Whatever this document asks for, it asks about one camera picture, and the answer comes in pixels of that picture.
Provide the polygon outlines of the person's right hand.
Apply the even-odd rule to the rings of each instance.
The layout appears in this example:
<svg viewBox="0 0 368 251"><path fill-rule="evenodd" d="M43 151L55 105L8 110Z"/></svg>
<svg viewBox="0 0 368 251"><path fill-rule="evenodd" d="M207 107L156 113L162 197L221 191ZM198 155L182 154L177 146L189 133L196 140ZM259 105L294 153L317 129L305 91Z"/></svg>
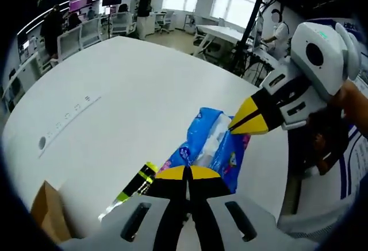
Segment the person's right hand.
<svg viewBox="0 0 368 251"><path fill-rule="evenodd" d="M311 113L307 127L312 136L313 165L325 175L343 156L348 146L350 121L367 136L367 98L357 86L347 80L327 107Z"/></svg>

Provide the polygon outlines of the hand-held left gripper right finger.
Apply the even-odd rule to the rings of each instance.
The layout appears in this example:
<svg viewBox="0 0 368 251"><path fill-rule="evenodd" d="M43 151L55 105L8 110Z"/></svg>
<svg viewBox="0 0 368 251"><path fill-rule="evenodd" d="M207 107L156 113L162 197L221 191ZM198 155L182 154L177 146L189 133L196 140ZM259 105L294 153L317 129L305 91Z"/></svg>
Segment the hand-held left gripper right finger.
<svg viewBox="0 0 368 251"><path fill-rule="evenodd" d="M191 213L202 250L315 250L277 228L275 218L251 199L231 194L212 169L192 166Z"/></svg>

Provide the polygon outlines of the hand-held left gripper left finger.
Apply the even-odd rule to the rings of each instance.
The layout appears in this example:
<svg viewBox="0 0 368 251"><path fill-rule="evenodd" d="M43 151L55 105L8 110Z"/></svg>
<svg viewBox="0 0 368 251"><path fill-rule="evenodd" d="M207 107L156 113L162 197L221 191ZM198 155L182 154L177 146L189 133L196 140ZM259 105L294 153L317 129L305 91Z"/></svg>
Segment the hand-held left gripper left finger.
<svg viewBox="0 0 368 251"><path fill-rule="evenodd" d="M135 195L103 217L101 227L61 250L176 250L186 213L183 166L165 169L144 195Z"/></svg>

